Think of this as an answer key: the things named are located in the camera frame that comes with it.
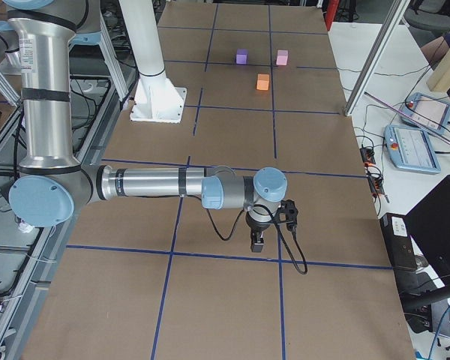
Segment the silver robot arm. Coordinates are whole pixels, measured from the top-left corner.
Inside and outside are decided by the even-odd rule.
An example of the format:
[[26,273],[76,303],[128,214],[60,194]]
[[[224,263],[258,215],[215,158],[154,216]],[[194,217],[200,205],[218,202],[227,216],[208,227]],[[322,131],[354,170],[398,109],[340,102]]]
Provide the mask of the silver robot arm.
[[83,206],[114,197],[193,197],[207,210],[238,209],[250,227],[251,249],[263,232],[286,224],[296,210],[284,197],[287,178],[273,167],[254,176],[225,166],[191,169],[113,169],[74,157],[69,45],[101,27],[98,1],[9,1],[8,22],[18,34],[27,154],[9,190],[14,214],[34,227],[67,221]]

